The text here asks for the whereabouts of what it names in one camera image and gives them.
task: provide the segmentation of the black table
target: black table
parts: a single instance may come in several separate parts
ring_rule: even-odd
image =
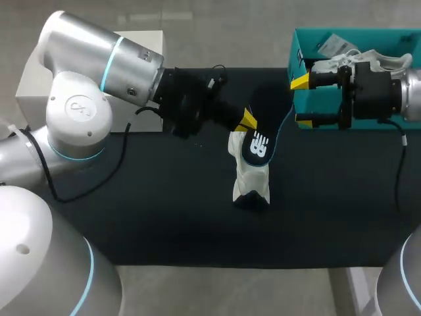
[[[206,69],[191,70],[205,76]],[[288,85],[286,69],[228,69],[222,98],[247,104],[265,82]],[[68,205],[38,193],[117,265],[258,268],[382,266],[421,220],[421,133],[409,132],[401,209],[393,204],[400,136],[390,131],[300,130],[291,115],[270,164],[271,208],[232,205],[235,160],[228,132],[208,124],[197,137],[132,134],[119,173]],[[58,179],[73,196],[116,164],[110,137],[92,169]]]

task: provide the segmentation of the white box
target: white box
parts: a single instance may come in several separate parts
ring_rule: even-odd
[[[163,31],[129,31],[115,32],[135,43],[165,57],[165,42]],[[19,104],[29,127],[36,130],[45,125],[45,107],[50,94],[53,75],[38,62],[35,50],[25,65],[24,72],[16,91],[16,101]],[[113,122],[111,132],[123,132],[138,106],[105,94],[112,108]],[[156,103],[148,105],[157,107]],[[132,122],[130,132],[162,132],[161,118],[145,111]]]

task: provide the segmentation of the teal box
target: teal box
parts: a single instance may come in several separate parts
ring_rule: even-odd
[[[327,59],[318,51],[335,34],[355,45],[359,51],[375,49],[386,56],[400,57],[412,54],[413,68],[421,68],[421,29],[327,29],[298,28],[295,30],[289,55],[289,81],[305,75],[306,63]],[[341,91],[335,86],[320,87],[316,90],[296,90],[294,93],[296,113],[337,113],[341,104]],[[407,123],[400,116],[392,117],[405,129],[421,129],[421,123]],[[336,125],[321,126],[325,129],[337,129]],[[393,126],[378,124],[376,120],[353,120],[352,129],[391,129]]]

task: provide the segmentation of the black wire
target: black wire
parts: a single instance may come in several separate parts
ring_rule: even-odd
[[[401,133],[402,136],[406,136],[405,131],[403,130],[401,125],[397,124],[396,122],[393,122],[392,120],[383,119],[383,120],[378,120],[378,122],[380,124],[393,125],[394,127],[398,129],[399,133]],[[401,158],[399,160],[399,166],[397,167],[396,179],[395,179],[395,205],[396,205],[396,210],[398,213],[401,212],[401,207],[399,205],[399,183],[401,181],[401,173],[402,173],[403,163],[405,162],[406,156],[407,156],[407,146],[406,144],[403,144]]]
[[[225,76],[225,78],[226,78],[226,79],[228,78],[228,74],[227,74],[227,72],[226,72],[226,68],[225,68],[225,66],[224,66],[224,65],[222,65],[222,64],[217,64],[217,65],[214,65],[212,68],[210,68],[210,69],[208,70],[208,72],[206,73],[206,76],[205,76],[206,84],[208,84],[208,83],[209,83],[209,78],[210,78],[210,74],[211,74],[211,72],[212,72],[212,69],[215,69],[215,68],[218,68],[218,67],[220,67],[220,68],[223,68],[223,69],[224,69],[224,76]]]
[[[217,65],[214,65],[211,69],[215,69],[215,68],[218,68],[218,67],[223,68],[223,69],[224,69],[224,74],[226,75],[226,68],[225,68],[225,66],[224,66],[224,65],[222,65],[222,64],[217,64]]]
[[[134,114],[138,115],[140,112],[143,112],[143,111],[152,111],[155,114],[159,115],[158,110],[154,107],[141,107]],[[102,185],[107,183],[117,173],[117,171],[122,166],[124,158],[126,156],[127,139],[128,139],[128,135],[129,135],[131,125],[132,125],[131,123],[128,123],[127,126],[126,126],[126,129],[124,131],[123,145],[122,145],[122,150],[121,150],[121,154],[120,154],[120,159],[118,160],[118,163],[115,166],[114,170],[112,170],[111,173],[104,180],[102,180],[100,183],[98,183],[96,186],[90,188],[88,191],[86,191],[82,194],[78,194],[77,196],[71,197],[69,199],[63,199],[63,198],[59,197],[59,195],[57,194],[56,188],[54,186],[53,178],[51,177],[51,173],[50,173],[50,170],[49,170],[48,165],[47,165],[47,161],[45,160],[44,154],[42,153],[42,150],[41,150],[39,144],[37,143],[36,139],[32,136],[31,133],[29,133],[25,130],[21,130],[21,131],[29,139],[29,141],[34,145],[34,147],[37,151],[39,159],[41,160],[42,167],[44,169],[45,177],[47,178],[48,187],[49,187],[49,189],[51,191],[51,194],[53,195],[54,199],[58,202],[61,202],[61,203],[68,203],[68,202],[76,201],[77,199],[80,199],[80,198],[84,198],[85,196],[88,196],[89,194],[93,193],[94,191],[99,189]]]

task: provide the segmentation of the white sneaker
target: white sneaker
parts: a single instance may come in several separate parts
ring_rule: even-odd
[[[231,132],[228,152],[237,162],[232,201],[244,209],[264,209],[269,206],[269,164],[262,167],[248,165],[241,154],[246,132]]]
[[[412,65],[412,55],[404,54],[402,57],[388,57],[379,54],[374,49],[361,53],[358,49],[352,49],[346,54],[332,57],[326,61],[316,61],[311,71],[317,73],[333,72],[341,66],[350,66],[353,69],[354,64],[364,61],[370,62],[370,68],[373,72],[388,71],[391,73],[392,79],[400,78],[403,73]]]

